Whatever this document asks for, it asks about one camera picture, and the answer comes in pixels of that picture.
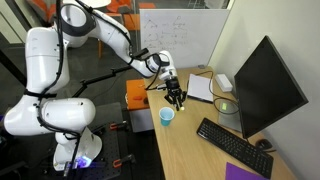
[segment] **black keyboard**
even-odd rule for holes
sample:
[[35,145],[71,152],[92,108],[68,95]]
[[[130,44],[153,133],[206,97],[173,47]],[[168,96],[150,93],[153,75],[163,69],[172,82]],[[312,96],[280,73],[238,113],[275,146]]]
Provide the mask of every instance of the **black keyboard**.
[[232,134],[218,124],[204,118],[197,134],[221,150],[238,159],[263,177],[270,179],[273,157]]

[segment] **purple folder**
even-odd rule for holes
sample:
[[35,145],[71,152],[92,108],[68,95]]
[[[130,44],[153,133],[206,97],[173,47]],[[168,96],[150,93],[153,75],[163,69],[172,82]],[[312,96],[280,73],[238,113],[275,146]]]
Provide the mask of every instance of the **purple folder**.
[[226,180],[267,180],[266,178],[253,174],[227,162]]

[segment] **black monitor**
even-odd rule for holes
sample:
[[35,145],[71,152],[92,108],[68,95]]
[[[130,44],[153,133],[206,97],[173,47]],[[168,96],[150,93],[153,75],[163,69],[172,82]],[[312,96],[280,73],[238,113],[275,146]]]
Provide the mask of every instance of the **black monitor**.
[[268,36],[234,79],[245,139],[308,103]]

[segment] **notepad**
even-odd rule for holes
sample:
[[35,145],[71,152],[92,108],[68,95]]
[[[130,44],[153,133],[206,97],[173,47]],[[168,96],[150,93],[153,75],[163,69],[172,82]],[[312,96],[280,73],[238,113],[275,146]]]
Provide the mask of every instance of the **notepad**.
[[260,175],[241,169],[229,162],[227,162],[226,166],[226,180],[267,180]]
[[187,95],[193,99],[212,103],[213,95],[209,87],[212,88],[209,78],[190,74]]

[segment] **blue light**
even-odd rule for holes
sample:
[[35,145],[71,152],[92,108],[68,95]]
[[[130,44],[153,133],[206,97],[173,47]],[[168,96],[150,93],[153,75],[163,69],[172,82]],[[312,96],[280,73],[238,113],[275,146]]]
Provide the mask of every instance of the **blue light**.
[[92,159],[88,158],[87,156],[81,156],[77,160],[79,168],[87,168],[90,166]]

